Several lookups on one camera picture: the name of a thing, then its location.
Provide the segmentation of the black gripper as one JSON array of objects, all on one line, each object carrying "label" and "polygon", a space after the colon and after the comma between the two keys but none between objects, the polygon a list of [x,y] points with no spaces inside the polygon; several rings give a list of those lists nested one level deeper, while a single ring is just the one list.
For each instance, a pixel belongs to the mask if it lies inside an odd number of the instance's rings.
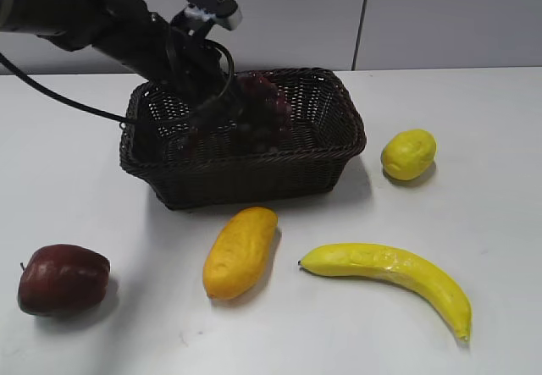
[{"label": "black gripper", "polygon": [[198,111],[234,111],[237,91],[233,58],[207,38],[215,18],[178,14],[168,22],[156,13],[139,16],[139,74],[173,88]]}]

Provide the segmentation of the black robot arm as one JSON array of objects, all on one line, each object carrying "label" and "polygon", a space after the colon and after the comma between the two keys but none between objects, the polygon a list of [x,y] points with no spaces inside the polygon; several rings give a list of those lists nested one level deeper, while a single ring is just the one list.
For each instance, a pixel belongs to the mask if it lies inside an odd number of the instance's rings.
[{"label": "black robot arm", "polygon": [[241,22],[235,0],[186,0],[170,21],[144,0],[1,0],[1,30],[32,34],[74,52],[93,47],[176,92],[196,114],[241,112],[230,52],[207,34]]}]

